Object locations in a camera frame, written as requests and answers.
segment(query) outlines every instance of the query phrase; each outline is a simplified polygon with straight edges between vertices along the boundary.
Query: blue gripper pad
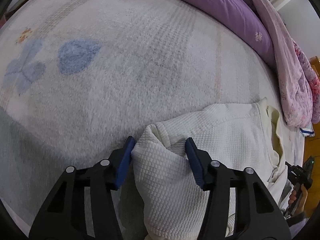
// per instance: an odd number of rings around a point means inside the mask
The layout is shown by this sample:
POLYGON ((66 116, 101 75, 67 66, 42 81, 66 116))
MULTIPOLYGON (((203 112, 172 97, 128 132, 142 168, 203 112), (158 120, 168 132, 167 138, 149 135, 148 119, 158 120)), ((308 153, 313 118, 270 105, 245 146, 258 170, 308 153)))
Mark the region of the blue gripper pad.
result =
POLYGON ((204 169, 197 156, 197 147, 193 139, 189 137, 185 142, 185 150, 188 156, 189 164, 195 178, 196 184, 200 186, 201 189, 204 187, 204 169))
POLYGON ((127 176, 129 165, 131 162, 131 152, 135 144, 136 144, 136 140, 132 136, 129 136, 124 147, 121 149, 122 151, 124 151, 124 153, 116 169, 116 180, 114 183, 116 190, 121 187, 121 185, 124 183, 124 180, 127 176))

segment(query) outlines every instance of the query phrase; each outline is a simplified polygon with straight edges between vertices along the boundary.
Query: white snowflake print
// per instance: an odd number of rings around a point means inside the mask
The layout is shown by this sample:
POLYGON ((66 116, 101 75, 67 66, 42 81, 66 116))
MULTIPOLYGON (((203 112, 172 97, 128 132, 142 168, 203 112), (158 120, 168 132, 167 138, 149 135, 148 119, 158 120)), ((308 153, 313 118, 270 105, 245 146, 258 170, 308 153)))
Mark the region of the white snowflake print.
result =
POLYGON ((259 33, 256 32, 256 41, 261 41, 261 40, 262 40, 262 33, 261 32, 259 32, 259 33))

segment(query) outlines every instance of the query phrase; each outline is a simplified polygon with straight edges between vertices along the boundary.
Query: dark sleeve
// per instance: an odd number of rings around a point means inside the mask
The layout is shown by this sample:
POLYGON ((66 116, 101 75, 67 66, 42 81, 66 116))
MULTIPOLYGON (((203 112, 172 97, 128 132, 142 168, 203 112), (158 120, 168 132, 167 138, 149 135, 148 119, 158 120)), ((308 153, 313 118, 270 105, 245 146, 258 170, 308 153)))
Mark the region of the dark sleeve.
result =
POLYGON ((291 227, 291 226, 293 226, 295 224, 300 223, 305 218, 306 218, 306 214, 305 214, 305 212, 302 212, 301 214, 299 214, 299 215, 297 215, 295 217, 288 218, 286 221, 288 223, 288 226, 291 227))

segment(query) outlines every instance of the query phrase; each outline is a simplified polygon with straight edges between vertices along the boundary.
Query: pink blanket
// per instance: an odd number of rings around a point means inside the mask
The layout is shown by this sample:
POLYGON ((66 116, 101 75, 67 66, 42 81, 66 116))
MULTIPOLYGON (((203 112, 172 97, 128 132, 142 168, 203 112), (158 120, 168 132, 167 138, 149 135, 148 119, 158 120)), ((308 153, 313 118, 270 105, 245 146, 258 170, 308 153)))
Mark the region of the pink blanket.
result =
POLYGON ((311 120, 319 122, 320 89, 316 73, 305 55, 296 52, 297 47, 272 4, 268 0, 252 2, 273 43, 281 104, 287 124, 306 127, 311 120))

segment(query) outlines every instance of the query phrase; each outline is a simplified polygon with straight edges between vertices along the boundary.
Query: blue patch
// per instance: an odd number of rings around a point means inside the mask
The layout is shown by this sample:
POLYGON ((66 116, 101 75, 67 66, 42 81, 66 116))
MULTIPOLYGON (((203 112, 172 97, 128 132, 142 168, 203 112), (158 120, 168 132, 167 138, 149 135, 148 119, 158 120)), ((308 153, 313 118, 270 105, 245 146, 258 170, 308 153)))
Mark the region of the blue patch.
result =
POLYGON ((25 93, 33 84, 39 80, 45 71, 45 65, 39 61, 31 62, 42 47, 39 39, 28 40, 23 47, 18 59, 12 60, 4 75, 2 86, 4 88, 16 82, 17 91, 25 93))
POLYGON ((92 40, 75 39, 64 43, 58 51, 61 74, 71 75, 84 71, 100 48, 98 42, 92 40))

